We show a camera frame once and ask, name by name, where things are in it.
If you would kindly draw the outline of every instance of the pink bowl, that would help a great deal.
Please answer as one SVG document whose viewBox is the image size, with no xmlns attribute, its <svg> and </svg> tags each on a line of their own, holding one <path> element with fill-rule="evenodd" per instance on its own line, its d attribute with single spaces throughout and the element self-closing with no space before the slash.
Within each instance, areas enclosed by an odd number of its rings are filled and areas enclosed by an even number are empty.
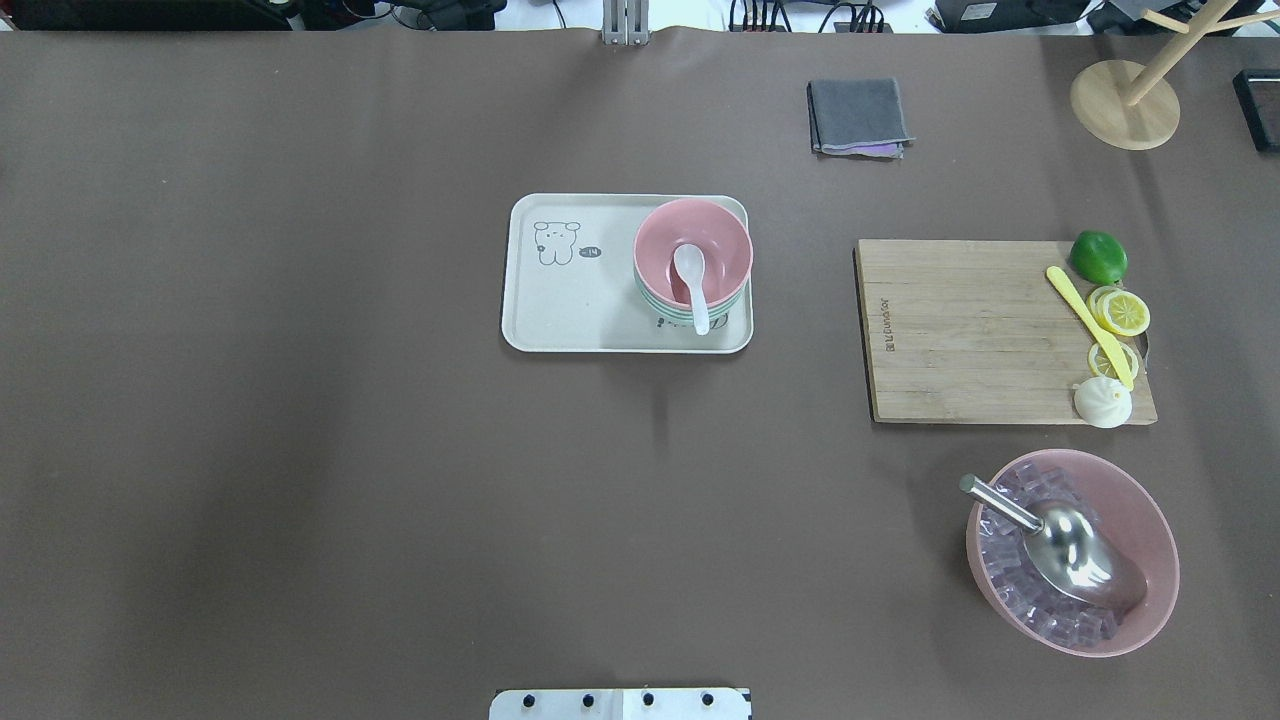
<svg viewBox="0 0 1280 720">
<path fill-rule="evenodd" d="M 1069 655 L 1112 657 L 1147 644 L 1172 615 L 1180 582 L 1174 533 L 1169 529 L 1169 523 L 1165 521 L 1165 515 L 1156 506 L 1156 501 L 1129 473 L 1079 450 L 1030 452 L 1005 465 L 996 474 L 997 480 L 1015 465 L 1028 460 L 1034 461 L 1042 470 L 1061 468 L 1071 477 L 1075 491 L 1098 512 L 1101 519 L 1098 528 L 1120 552 L 1133 559 L 1146 573 L 1147 597 L 1140 605 L 1125 614 L 1124 623 L 1115 637 L 1101 641 L 1093 647 L 1065 648 L 1039 637 L 1034 630 L 1023 625 L 996 597 L 996 588 L 983 568 L 982 551 L 978 544 L 978 519 L 982 515 L 982 505 L 974 503 L 973 511 L 969 514 L 966 546 L 969 569 L 973 570 L 973 577 L 978 582 L 982 594 L 987 597 L 987 602 L 1005 621 L 1018 628 L 1024 635 Z"/>
<path fill-rule="evenodd" d="M 699 197 L 658 206 L 640 223 L 632 250 L 640 282 L 662 302 L 689 310 L 689 288 L 676 275 L 676 247 L 694 243 L 707 258 L 703 291 L 716 306 L 742 290 L 751 277 L 751 238 L 732 213 Z"/>
</svg>

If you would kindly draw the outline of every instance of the wooden cutting board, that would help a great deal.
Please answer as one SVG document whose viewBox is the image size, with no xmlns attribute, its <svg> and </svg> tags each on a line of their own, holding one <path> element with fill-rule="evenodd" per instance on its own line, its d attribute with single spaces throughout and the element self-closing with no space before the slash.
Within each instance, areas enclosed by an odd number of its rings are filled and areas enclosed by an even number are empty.
<svg viewBox="0 0 1280 720">
<path fill-rule="evenodd" d="M 1083 424 L 1089 331 L 1044 278 L 1070 242 L 863 240 L 859 306 L 872 415 L 882 423 Z M 1130 338 L 1120 338 L 1135 347 Z M 1156 421 L 1146 368 L 1130 425 Z"/>
</svg>

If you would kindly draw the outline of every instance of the table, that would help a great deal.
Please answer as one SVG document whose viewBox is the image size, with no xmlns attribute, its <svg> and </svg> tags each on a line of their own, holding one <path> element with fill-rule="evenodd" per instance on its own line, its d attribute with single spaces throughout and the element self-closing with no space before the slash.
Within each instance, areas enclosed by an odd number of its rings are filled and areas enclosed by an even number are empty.
<svg viewBox="0 0 1280 720">
<path fill-rule="evenodd" d="M 522 687 L 749 687 L 756 717 L 1265 717 L 1280 163 L 1206 40 L 1124 152 L 1088 64 L 1161 38 L 655 33 L 0 37 L 0 707 L 9 717 L 485 717 Z M 899 78 L 901 161 L 819 159 L 805 82 Z M 535 356 L 499 333 L 530 192 L 726 193 L 755 337 Z M 1153 307 L 1147 428 L 870 420 L 859 237 L 1106 228 Z M 964 471 L 1130 470 L 1179 541 L 1146 648 L 1006 626 Z"/>
</svg>

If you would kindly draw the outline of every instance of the green lime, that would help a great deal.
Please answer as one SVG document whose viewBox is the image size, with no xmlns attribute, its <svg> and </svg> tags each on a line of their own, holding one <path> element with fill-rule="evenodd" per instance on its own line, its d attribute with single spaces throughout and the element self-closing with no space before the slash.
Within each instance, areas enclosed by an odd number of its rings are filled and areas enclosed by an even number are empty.
<svg viewBox="0 0 1280 720">
<path fill-rule="evenodd" d="M 1098 284 L 1120 282 L 1129 269 L 1129 255 L 1105 232 L 1084 231 L 1071 246 L 1071 266 L 1080 277 Z"/>
</svg>

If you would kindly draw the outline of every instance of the folded towel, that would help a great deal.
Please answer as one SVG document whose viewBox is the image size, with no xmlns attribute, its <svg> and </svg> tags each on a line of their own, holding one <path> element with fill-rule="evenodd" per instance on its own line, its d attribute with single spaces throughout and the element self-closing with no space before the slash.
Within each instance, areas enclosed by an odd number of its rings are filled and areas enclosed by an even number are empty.
<svg viewBox="0 0 1280 720">
<path fill-rule="evenodd" d="M 815 79 L 809 83 L 814 152 L 901 158 L 906 132 L 897 79 Z"/>
</svg>

